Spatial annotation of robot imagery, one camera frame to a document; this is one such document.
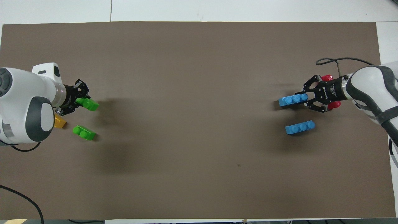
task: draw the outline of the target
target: lego brick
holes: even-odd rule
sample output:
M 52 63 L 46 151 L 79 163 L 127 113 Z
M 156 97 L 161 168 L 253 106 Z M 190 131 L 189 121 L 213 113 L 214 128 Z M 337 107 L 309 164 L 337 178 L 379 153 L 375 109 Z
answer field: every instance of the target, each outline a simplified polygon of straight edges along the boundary
M 279 106 L 286 106 L 290 104 L 297 104 L 301 103 L 303 101 L 308 100 L 308 95 L 306 93 L 303 94 L 296 94 L 292 96 L 285 96 L 280 98 L 279 101 Z
M 97 102 L 88 98 L 78 98 L 76 99 L 76 103 L 82 105 L 84 108 L 90 111 L 95 111 L 99 106 Z
M 61 116 L 58 114 L 54 114 L 54 127 L 55 128 L 63 128 L 64 125 L 66 124 L 66 121 L 62 119 Z
M 93 140 L 94 136 L 96 135 L 96 133 L 93 132 L 92 130 L 80 125 L 77 125 L 76 127 L 73 128 L 73 133 L 79 135 L 80 137 L 86 140 Z
M 302 122 L 299 124 L 293 124 L 290 126 L 286 126 L 286 133 L 287 134 L 294 134 L 294 133 L 298 133 L 298 132 L 303 132 L 303 131 L 307 131 L 307 130 L 311 130 L 315 128 L 315 123 L 313 121 L 306 121 L 306 122 Z

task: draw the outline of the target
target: brown table surface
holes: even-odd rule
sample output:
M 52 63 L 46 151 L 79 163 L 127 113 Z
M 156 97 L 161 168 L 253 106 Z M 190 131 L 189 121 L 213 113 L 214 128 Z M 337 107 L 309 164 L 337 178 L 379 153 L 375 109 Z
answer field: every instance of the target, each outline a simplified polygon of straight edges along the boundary
M 0 183 L 46 219 L 395 216 L 381 127 L 350 100 L 325 114 L 275 103 L 313 75 L 337 76 L 319 58 L 379 64 L 375 23 L 4 25 L 1 43 L 1 67 L 56 62 L 100 104 L 64 116 L 34 151 L 1 149 Z M 341 62 L 343 73 L 364 66 Z M 286 134 L 307 120 L 314 130 Z M 0 197 L 0 219 L 38 218 Z

